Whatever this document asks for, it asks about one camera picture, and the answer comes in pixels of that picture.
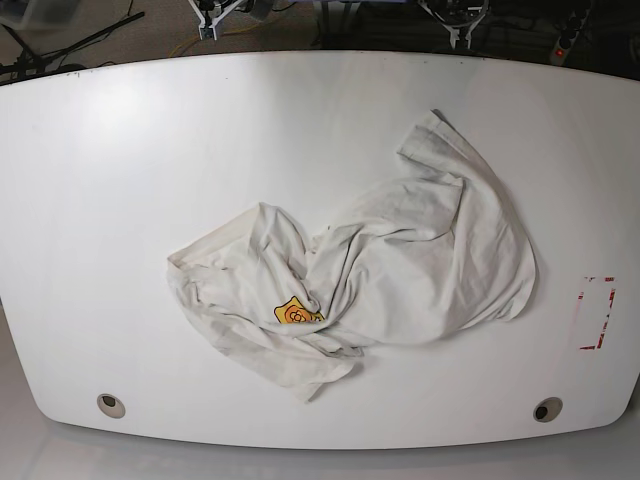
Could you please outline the table grommet hole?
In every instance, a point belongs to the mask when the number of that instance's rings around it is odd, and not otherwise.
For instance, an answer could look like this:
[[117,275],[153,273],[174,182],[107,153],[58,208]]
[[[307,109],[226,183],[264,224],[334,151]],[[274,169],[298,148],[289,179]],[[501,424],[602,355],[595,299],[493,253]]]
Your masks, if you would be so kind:
[[555,420],[563,409],[563,401],[558,397],[550,397],[541,401],[533,410],[533,418],[539,423]]
[[97,397],[97,406],[104,415],[113,419],[121,419],[126,414],[125,405],[111,394],[100,394]]

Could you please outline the left table grommet hole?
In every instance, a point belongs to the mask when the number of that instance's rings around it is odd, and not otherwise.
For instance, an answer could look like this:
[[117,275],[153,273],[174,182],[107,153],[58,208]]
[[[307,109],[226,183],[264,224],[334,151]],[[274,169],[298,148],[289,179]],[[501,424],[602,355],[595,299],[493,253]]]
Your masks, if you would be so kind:
[[100,394],[97,397],[97,406],[104,415],[113,419],[121,419],[126,414],[125,405],[111,394]]

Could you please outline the white T-shirt with yellow print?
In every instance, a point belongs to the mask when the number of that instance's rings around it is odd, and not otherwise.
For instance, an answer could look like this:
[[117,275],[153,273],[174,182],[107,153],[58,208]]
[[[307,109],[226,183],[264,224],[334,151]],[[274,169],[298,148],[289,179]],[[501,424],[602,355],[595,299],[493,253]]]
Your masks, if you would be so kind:
[[169,256],[169,287],[219,353],[308,402],[364,348],[416,346],[526,307],[533,249],[487,162],[438,111],[398,149],[407,174],[309,238],[260,203]]

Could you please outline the red tape rectangle marking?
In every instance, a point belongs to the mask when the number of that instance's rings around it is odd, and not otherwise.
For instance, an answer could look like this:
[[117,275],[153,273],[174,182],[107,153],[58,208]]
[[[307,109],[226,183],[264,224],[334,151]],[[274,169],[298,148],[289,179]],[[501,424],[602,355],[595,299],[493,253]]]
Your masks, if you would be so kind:
[[616,297],[615,277],[584,278],[578,295],[574,334],[579,351],[602,348]]

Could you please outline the black power strip red switch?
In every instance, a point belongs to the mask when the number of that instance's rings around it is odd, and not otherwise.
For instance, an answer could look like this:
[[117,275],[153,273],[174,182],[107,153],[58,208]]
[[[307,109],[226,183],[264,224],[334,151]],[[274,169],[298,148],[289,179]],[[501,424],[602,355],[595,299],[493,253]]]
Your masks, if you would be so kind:
[[592,4],[590,0],[573,2],[572,9],[562,24],[556,44],[550,53],[551,65],[562,66],[565,63],[585,25]]

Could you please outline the right table grommet hole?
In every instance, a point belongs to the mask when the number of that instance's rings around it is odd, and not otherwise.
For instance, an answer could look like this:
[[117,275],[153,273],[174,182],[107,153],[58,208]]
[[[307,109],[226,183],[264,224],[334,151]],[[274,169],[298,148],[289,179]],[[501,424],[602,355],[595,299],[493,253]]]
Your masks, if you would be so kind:
[[563,409],[563,401],[558,397],[550,397],[541,401],[533,410],[533,418],[539,423],[555,420]]

